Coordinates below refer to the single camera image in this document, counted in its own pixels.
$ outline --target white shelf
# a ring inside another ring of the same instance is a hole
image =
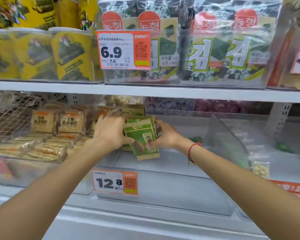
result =
[[[300,103],[300,91],[0,81],[0,90]]]

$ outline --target person's right hand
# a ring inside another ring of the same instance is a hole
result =
[[[181,136],[177,130],[169,125],[166,122],[163,122],[162,120],[156,120],[156,123],[160,125],[162,129],[162,135],[156,139],[155,141],[151,141],[148,144],[146,144],[146,148],[155,148],[157,146],[161,146],[164,148],[178,148],[178,145],[180,144],[180,141],[184,138]]]

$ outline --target metal grid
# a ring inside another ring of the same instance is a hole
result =
[[[32,109],[48,101],[67,103],[67,97],[61,93],[0,92],[0,142],[25,129],[30,124]]]

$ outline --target hand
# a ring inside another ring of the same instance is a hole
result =
[[[181,136],[177,132],[177,130],[173,126],[169,125],[168,123],[163,122],[162,120],[156,120],[156,123],[160,125],[162,129],[162,135],[155,141],[151,141],[145,146],[148,149],[155,148],[157,146],[177,149],[180,144],[180,141],[182,141],[184,137]]]
[[[123,144],[133,143],[133,138],[123,134],[127,117],[127,113],[113,111],[109,111],[106,116],[100,115],[94,127],[93,140],[104,143],[110,151],[119,149]]]

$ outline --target qr code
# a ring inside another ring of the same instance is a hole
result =
[[[135,178],[126,177],[124,179],[125,182],[125,188],[130,190],[136,190],[137,189],[137,180]]]
[[[147,44],[143,44],[143,42],[139,42],[135,45],[136,58],[147,58]]]

